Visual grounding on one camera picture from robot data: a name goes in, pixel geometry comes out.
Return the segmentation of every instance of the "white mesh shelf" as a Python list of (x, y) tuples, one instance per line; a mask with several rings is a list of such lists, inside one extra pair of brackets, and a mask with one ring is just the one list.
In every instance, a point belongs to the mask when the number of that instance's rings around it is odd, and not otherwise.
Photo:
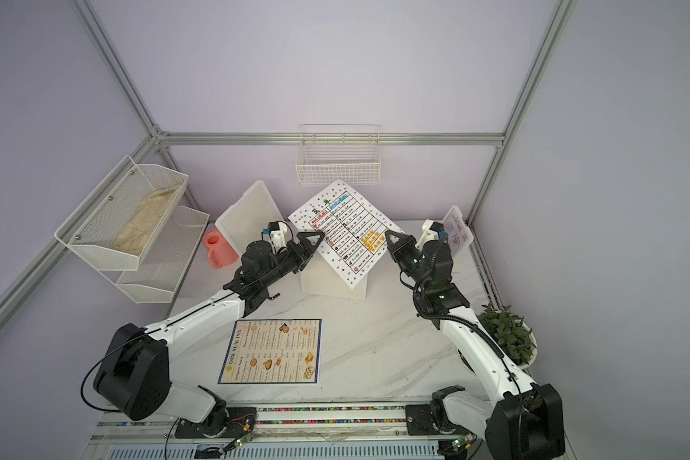
[[(136, 164), (130, 157), (125, 157), (120, 163), (128, 162), (128, 171), (74, 234), (62, 237), (61, 229), (55, 234), (59, 241), (98, 271), (138, 270), (187, 188), (186, 174), (159, 165)], [(140, 253), (134, 255), (112, 249), (112, 244), (135, 214), (141, 200), (156, 189), (174, 186), (179, 186), (179, 189)]]
[(176, 206), (140, 268), (123, 271), (115, 285), (136, 303), (169, 303), (207, 229), (209, 214)]
[[(328, 125), (303, 125), (302, 131)], [(304, 134), (296, 161), (296, 175), (303, 186), (326, 186), (337, 179), (349, 184), (377, 184), (381, 156), (377, 125), (337, 125), (342, 134)]]

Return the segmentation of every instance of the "black cable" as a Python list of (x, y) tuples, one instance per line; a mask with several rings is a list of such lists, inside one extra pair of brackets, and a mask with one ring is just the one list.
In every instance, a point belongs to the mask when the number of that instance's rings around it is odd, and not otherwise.
[(163, 443), (163, 457), (164, 460), (168, 460), (168, 457), (166, 456), (166, 446), (168, 446), (168, 439), (171, 437), (171, 432), (174, 430), (174, 425), (176, 425), (176, 422), (178, 422), (179, 419), (177, 418), (174, 420), (174, 423), (171, 424), (171, 428), (168, 429), (168, 434), (166, 435), (166, 441)]
[(433, 432), (435, 431), (434, 428), (427, 428), (426, 426), (421, 426), (420, 424), (417, 423), (416, 419), (412, 422), (416, 428), (419, 428), (420, 430), (427, 431), (427, 432)]
[(281, 222), (281, 223), (283, 223), (284, 225), (286, 225), (287, 227), (289, 227), (289, 233), (291, 233), (291, 240), (294, 241), (294, 231), (291, 229), (291, 227), (289, 226), (288, 222), (283, 221), (283, 220), (277, 220), (276, 222)]
[[(260, 275), (260, 276), (259, 276), (258, 278), (256, 278), (255, 280), (249, 282), (248, 284), (243, 285), (240, 289), (245, 289), (245, 288), (247, 288), (247, 287), (252, 286), (253, 284), (255, 284), (255, 283), (257, 283), (258, 281), (260, 281), (264, 276), (266, 276), (265, 273), (262, 274), (262, 275)], [(238, 277), (238, 272), (237, 272), (237, 271), (235, 272), (235, 277), (236, 277), (236, 278)], [(169, 322), (166, 326), (171, 326), (171, 325), (173, 325), (173, 324), (175, 324), (175, 323), (181, 321), (181, 320), (184, 319), (184, 318), (188, 318), (189, 316), (191, 316), (191, 315), (193, 315), (194, 313), (200, 311), (201, 309), (207, 308), (207, 307), (209, 307), (209, 306), (213, 306), (213, 305), (217, 304), (218, 302), (220, 302), (221, 300), (227, 299), (228, 297), (230, 297), (230, 296), (233, 295), (233, 294), (236, 294), (236, 293), (233, 291), (233, 292), (230, 292), (228, 295), (225, 295), (225, 296), (223, 296), (223, 297), (220, 297), (219, 299), (215, 300), (214, 302), (206, 303), (206, 304), (204, 304), (203, 306), (201, 306), (201, 307), (197, 308), (196, 310), (192, 311), (191, 313), (185, 314), (183, 317), (181, 317), (181, 318), (179, 318), (179, 319), (175, 319), (175, 320), (172, 321), (172, 322)], [(115, 353), (116, 351), (118, 351), (119, 349), (125, 347), (125, 346), (128, 345), (130, 342), (133, 342), (134, 340), (138, 340), (139, 338), (143, 338), (143, 337), (145, 337), (145, 336), (147, 336), (147, 335), (149, 335), (149, 334), (153, 334), (154, 332), (158, 332), (159, 330), (161, 330), (160, 327), (157, 328), (157, 329), (148, 331), (148, 332), (144, 333), (144, 334), (141, 335), (141, 336), (138, 336), (138, 337), (135, 337), (135, 338), (131, 338), (128, 342), (125, 342), (124, 344), (122, 344), (122, 345), (120, 345), (119, 347), (115, 348), (115, 349), (114, 349), (113, 351), (111, 351), (110, 353), (108, 353), (108, 354), (106, 354), (105, 356), (103, 356), (102, 359), (101, 359), (100, 361), (97, 361), (97, 363), (95, 363), (95, 365), (92, 366), (92, 368), (89, 370), (89, 372), (87, 372), (87, 374), (84, 376), (84, 378), (82, 379), (82, 385), (79, 387), (79, 396), (80, 396), (80, 397), (82, 398), (82, 400), (84, 401), (84, 404), (87, 404), (89, 407), (91, 407), (92, 409), (95, 409), (95, 410), (97, 410), (97, 411), (115, 412), (115, 413), (120, 413), (120, 412), (122, 412), (121, 410), (118, 410), (118, 409), (103, 409), (103, 408), (101, 408), (101, 407), (97, 407), (97, 406), (93, 405), (93, 404), (92, 404), (91, 402), (89, 402), (89, 401), (85, 398), (85, 396), (84, 396), (84, 384), (87, 382), (87, 379), (90, 377), (90, 374), (92, 373), (92, 371), (95, 370), (95, 368), (96, 368), (97, 366), (99, 366), (99, 365), (102, 363), (102, 361), (106, 360), (111, 354), (113, 354), (113, 353)]]
[(479, 451), (480, 447), (483, 445), (484, 442), (485, 441), (481, 440), (478, 447), (476, 447), (475, 450), (473, 450), (473, 453), (470, 454), (470, 456), (468, 456), (468, 454), (466, 453), (465, 454), (465, 460), (470, 460), (471, 458), (475, 457), (475, 454)]
[[(238, 270), (239, 270), (240, 272), (242, 272), (242, 271), (243, 271), (243, 267), (242, 267), (242, 266), (239, 267)], [(235, 271), (235, 278), (238, 277), (238, 270)], [(250, 286), (253, 286), (253, 285), (254, 285), (255, 283), (257, 283), (258, 281), (261, 281), (261, 280), (263, 279), (263, 277), (266, 276), (267, 274), (268, 274), (268, 273), (264, 273), (264, 274), (260, 275), (258, 278), (254, 279), (253, 281), (249, 282), (248, 284), (242, 285), (242, 286), (241, 286), (240, 288), (238, 288), (238, 289), (245, 289), (245, 288), (249, 288)], [(213, 306), (213, 305), (217, 305), (218, 302), (220, 302), (221, 300), (227, 299), (228, 297), (230, 297), (230, 296), (233, 295), (233, 294), (237, 294), (237, 292), (232, 291), (232, 292), (230, 292), (228, 295), (225, 295), (225, 296), (223, 296), (223, 297), (220, 297), (220, 298), (217, 299), (217, 300), (214, 300), (214, 301), (212, 301), (212, 302), (205, 303), (203, 306), (197, 308), (196, 310), (192, 311), (191, 313), (185, 314), (183, 317), (181, 317), (181, 318), (179, 318), (179, 319), (175, 319), (175, 320), (172, 321), (172, 322), (169, 322), (166, 326), (171, 326), (171, 325), (173, 325), (173, 324), (176, 324), (177, 322), (181, 321), (182, 319), (190, 317), (191, 315), (193, 315), (194, 313), (200, 311), (200, 310), (203, 309), (203, 308), (207, 308), (207, 307), (211, 307), (211, 306)]]
[[(424, 275), (419, 279), (419, 281), (414, 283), (414, 289), (412, 291), (412, 300), (414, 302), (414, 307), (417, 309), (417, 311), (419, 311), (419, 307), (418, 307), (417, 301), (416, 301), (417, 297), (419, 295), (419, 289), (421, 288), (422, 290), (424, 290), (424, 287), (422, 286), (422, 284), (424, 283), (424, 281), (427, 280), (427, 276), (429, 274), (432, 274), (432, 271), (434, 270), (434, 266), (435, 266), (435, 261), (437, 259), (437, 252), (439, 251), (440, 244), (445, 239), (447, 239), (446, 235), (442, 236), (442, 238), (440, 238), (438, 240), (437, 244), (435, 245), (435, 250), (432, 251), (432, 254), (427, 259), (427, 263), (428, 263), (427, 270), (424, 272)], [(480, 329), (480, 327), (478, 325), (468, 321), (465, 318), (453, 317), (452, 315), (449, 315), (449, 314), (445, 314), (445, 315), (439, 315), (439, 314), (437, 314), (437, 315), (431, 315), (431, 314), (425, 315), (425, 314), (422, 314), (420, 316), (422, 318), (425, 318), (425, 319), (439, 319), (442, 321), (454, 321), (454, 322), (460, 323), (461, 325), (467, 326), (471, 332), (476, 333), (491, 348), (491, 350), (493, 350), (493, 353), (495, 353), (498, 356), (498, 359), (501, 361), (501, 364), (503, 364), (503, 368), (506, 370), (506, 373), (508, 374), (509, 380), (513, 381), (514, 385), (516, 386), (516, 397), (519, 399), (519, 404), (521, 405), (521, 409), (519, 410), (519, 429), (516, 433), (516, 437), (517, 437), (517, 440), (519, 443), (519, 456), (521, 456), (521, 453), (522, 453), (522, 445), (521, 445), (521, 442), (522, 442), (522, 413), (524, 412), (524, 402), (522, 401), (522, 398), (521, 398), (522, 390), (519, 388), (519, 383), (516, 382), (516, 376), (511, 373), (511, 371), (508, 369), (508, 366), (506, 365), (506, 361), (504, 361), (506, 355), (501, 350), (501, 347), (499, 347), (497, 345), (497, 343), (494, 342), (493, 339), (487, 335), (487, 333), (483, 332), (483, 330)]]
[(147, 336), (147, 335), (149, 335), (149, 334), (153, 334), (154, 332), (157, 332), (157, 331), (159, 331), (159, 330), (161, 330), (161, 329), (159, 328), (159, 329), (156, 329), (156, 330), (152, 330), (152, 331), (150, 331), (150, 332), (147, 332), (147, 333), (143, 334), (142, 336), (138, 336), (138, 337), (131, 338), (128, 342), (125, 342), (124, 344), (122, 344), (122, 345), (120, 345), (119, 347), (115, 348), (115, 349), (114, 349), (113, 351), (111, 351), (110, 353), (108, 353), (108, 354), (106, 354), (105, 356), (103, 356), (102, 359), (101, 359), (100, 361), (97, 361), (97, 363), (96, 363), (94, 366), (92, 366), (92, 369), (90, 369), (89, 372), (87, 372), (87, 374), (84, 376), (84, 378), (82, 379), (82, 385), (79, 387), (79, 396), (82, 397), (82, 400), (84, 401), (84, 404), (87, 404), (87, 405), (88, 405), (89, 407), (91, 407), (92, 409), (95, 409), (95, 410), (98, 410), (98, 411), (103, 411), (103, 412), (122, 412), (121, 410), (118, 410), (118, 409), (103, 409), (103, 408), (97, 407), (97, 406), (95, 406), (94, 404), (92, 404), (91, 402), (87, 401), (87, 398), (84, 396), (84, 384), (87, 382), (87, 379), (90, 377), (90, 374), (92, 373), (92, 371), (95, 370), (95, 368), (96, 368), (97, 366), (99, 366), (99, 365), (102, 363), (102, 361), (106, 360), (111, 354), (113, 354), (113, 353), (115, 353), (116, 351), (118, 351), (119, 349), (125, 347), (125, 346), (128, 345), (130, 342), (133, 342), (134, 340), (138, 340), (139, 338), (143, 338), (143, 337), (145, 337), (145, 336)]
[(414, 289), (414, 286), (412, 286), (411, 284), (406, 283), (404, 280), (401, 279), (401, 274), (402, 274), (402, 273), (404, 273), (404, 270), (399, 271), (399, 281), (401, 281), (401, 283), (402, 283), (404, 286), (406, 286), (407, 288), (413, 290), (413, 289)]
[[(470, 452), (470, 448), (468, 447), (467, 449), (465, 449), (466, 452), (465, 452), (465, 459), (464, 460), (470, 460), (471, 458), (475, 457), (475, 453), (478, 452), (478, 450), (480, 449), (480, 446), (482, 446), (484, 442), (485, 441), (480, 439), (478, 446), (475, 449), (473, 449), (472, 453), (470, 453), (470, 456), (468, 456), (468, 453)], [(443, 455), (445, 458), (452, 458), (453, 456), (457, 455), (459, 452), (460, 452), (459, 450), (450, 451), (450, 450), (444, 450), (444, 449), (437, 449), (437, 454)]]

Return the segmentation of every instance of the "white marble surface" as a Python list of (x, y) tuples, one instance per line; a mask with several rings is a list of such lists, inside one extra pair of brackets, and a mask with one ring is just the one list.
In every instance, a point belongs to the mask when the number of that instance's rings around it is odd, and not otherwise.
[[(419, 236), (419, 221), (397, 222)], [(208, 299), (232, 279), (240, 262), (213, 269), (200, 245), (171, 314)], [(487, 302), (478, 271), (470, 263), (453, 282), (471, 306)], [(398, 266), (386, 256), (368, 273), (365, 300), (304, 294), (299, 274), (268, 288), (281, 296), (266, 300), (247, 319), (322, 319), (320, 384), (317, 386), (219, 385), (232, 325), (221, 327), (171, 363), (171, 378), (203, 385), (232, 403), (255, 401), (424, 401), (432, 392), (461, 385), (476, 396), (485, 391), (460, 361), (455, 345), (431, 321), (416, 316), (411, 291), (399, 283)]]

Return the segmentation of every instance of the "potted plant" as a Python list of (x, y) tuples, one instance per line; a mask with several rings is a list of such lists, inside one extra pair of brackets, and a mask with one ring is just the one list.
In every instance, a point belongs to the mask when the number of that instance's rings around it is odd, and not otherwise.
[(478, 315), (480, 324), (486, 328), (509, 358), (524, 370), (536, 359), (536, 339), (531, 329), (520, 318), (508, 311), (511, 306), (496, 308), (491, 302)]

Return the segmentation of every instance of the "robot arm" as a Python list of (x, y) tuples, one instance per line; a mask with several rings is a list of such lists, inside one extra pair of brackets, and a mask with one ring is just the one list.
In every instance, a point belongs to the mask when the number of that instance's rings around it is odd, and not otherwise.
[(484, 438), (497, 460), (555, 458), (564, 453), (562, 402), (552, 385), (537, 385), (506, 356), (478, 321), (468, 300), (452, 283), (452, 256), (442, 225), (426, 221), (414, 236), (386, 231), (391, 258), (414, 280), (418, 316), (457, 346), (485, 387), (490, 401), (471, 397), (463, 387), (432, 394), (430, 414), (436, 432), (458, 426)]
[[(283, 232), (277, 225), (276, 231)], [(118, 329), (95, 376), (95, 391), (131, 420), (171, 415), (199, 424), (205, 436), (219, 435), (228, 419), (225, 401), (201, 386), (171, 381), (168, 365), (213, 330), (255, 311), (268, 298), (268, 286), (304, 269), (324, 233), (297, 236), (299, 243), (285, 245), (280, 238), (272, 238), (275, 251), (264, 240), (248, 244), (233, 280), (211, 299), (161, 322)]]

